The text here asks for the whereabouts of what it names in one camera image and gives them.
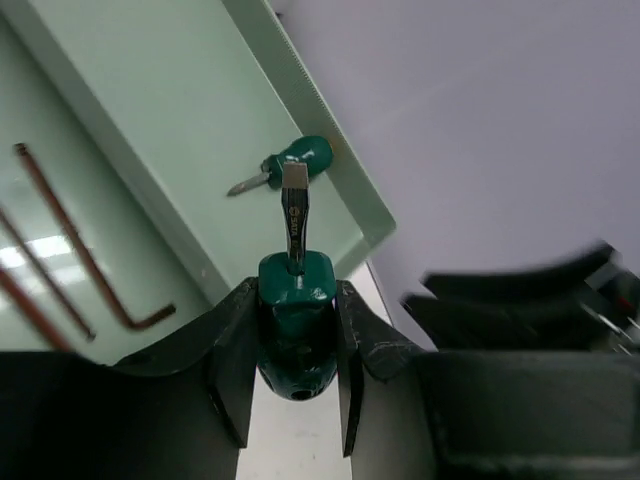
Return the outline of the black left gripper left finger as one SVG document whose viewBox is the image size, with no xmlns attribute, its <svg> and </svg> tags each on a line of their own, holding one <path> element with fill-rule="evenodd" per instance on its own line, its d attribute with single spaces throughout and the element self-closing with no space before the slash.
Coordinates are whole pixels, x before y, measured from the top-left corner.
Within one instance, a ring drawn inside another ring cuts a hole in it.
<svg viewBox="0 0 640 480">
<path fill-rule="evenodd" d="M 246 447 L 257 281 L 113 366 L 1 356 L 5 479 L 232 479 Z"/>
</svg>

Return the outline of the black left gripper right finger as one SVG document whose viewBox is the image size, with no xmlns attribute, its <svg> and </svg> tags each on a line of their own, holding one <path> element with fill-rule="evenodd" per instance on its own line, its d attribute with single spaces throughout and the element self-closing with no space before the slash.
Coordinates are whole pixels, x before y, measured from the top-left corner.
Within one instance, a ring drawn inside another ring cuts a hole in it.
<svg viewBox="0 0 640 480">
<path fill-rule="evenodd" d="M 337 285 L 343 453 L 356 479 L 635 479 L 639 359 L 428 352 Z"/>
</svg>

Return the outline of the brown hex key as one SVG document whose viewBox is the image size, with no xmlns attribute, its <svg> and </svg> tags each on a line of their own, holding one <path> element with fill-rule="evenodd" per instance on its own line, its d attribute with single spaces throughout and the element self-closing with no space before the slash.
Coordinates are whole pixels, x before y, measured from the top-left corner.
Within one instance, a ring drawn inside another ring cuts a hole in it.
<svg viewBox="0 0 640 480">
<path fill-rule="evenodd" d="M 101 297 L 120 324 L 129 330 L 142 331 L 175 314 L 176 307 L 173 303 L 170 303 L 142 320 L 137 321 L 131 317 L 107 277 L 103 274 L 102 270 L 96 263 L 93 255 L 81 238 L 75 223 L 68 215 L 65 207 L 51 187 L 27 145 L 24 143 L 17 143 L 14 145 L 14 150 L 16 151 L 22 166 L 29 174 L 37 190 L 43 196 L 45 203 L 51 210 L 54 218 L 58 221 L 75 252 L 78 254 L 80 263 L 89 274 L 89 277 L 97 287 Z"/>
<path fill-rule="evenodd" d="M 62 236 L 50 236 L 35 240 L 25 240 L 11 218 L 1 211 L 1 224 L 7 230 L 9 236 L 17 243 L 22 254 L 31 262 L 41 280 L 49 287 L 54 297 L 61 303 L 76 326 L 85 334 L 86 339 L 92 342 L 96 338 L 95 331 L 82 318 L 80 312 L 64 293 L 60 282 L 50 273 L 42 262 L 45 258 L 70 254 L 71 247 Z"/>
<path fill-rule="evenodd" d="M 1 268 L 1 287 L 11 298 L 13 304 L 20 310 L 22 316 L 50 347 L 64 352 L 71 352 L 73 350 L 72 345 L 50 322 L 47 316 L 30 299 L 4 267 Z"/>
</svg>

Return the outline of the green toolbox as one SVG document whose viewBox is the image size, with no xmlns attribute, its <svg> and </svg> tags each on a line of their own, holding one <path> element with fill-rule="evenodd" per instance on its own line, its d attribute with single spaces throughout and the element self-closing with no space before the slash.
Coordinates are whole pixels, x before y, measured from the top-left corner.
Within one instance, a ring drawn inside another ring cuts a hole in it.
<svg viewBox="0 0 640 480">
<path fill-rule="evenodd" d="M 284 247 L 280 195 L 229 197 L 327 139 L 308 242 L 349 276 L 394 219 L 266 1 L 5 1 L 2 14 L 211 302 Z"/>
</svg>

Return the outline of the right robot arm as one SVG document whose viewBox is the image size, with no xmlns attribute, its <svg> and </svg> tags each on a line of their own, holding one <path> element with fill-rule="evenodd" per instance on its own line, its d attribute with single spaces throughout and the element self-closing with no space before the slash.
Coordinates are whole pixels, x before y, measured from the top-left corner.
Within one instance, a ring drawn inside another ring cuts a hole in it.
<svg viewBox="0 0 640 480">
<path fill-rule="evenodd" d="M 439 350 L 639 351 L 639 276 L 599 242 L 557 263 L 423 277 L 401 304 Z"/>
</svg>

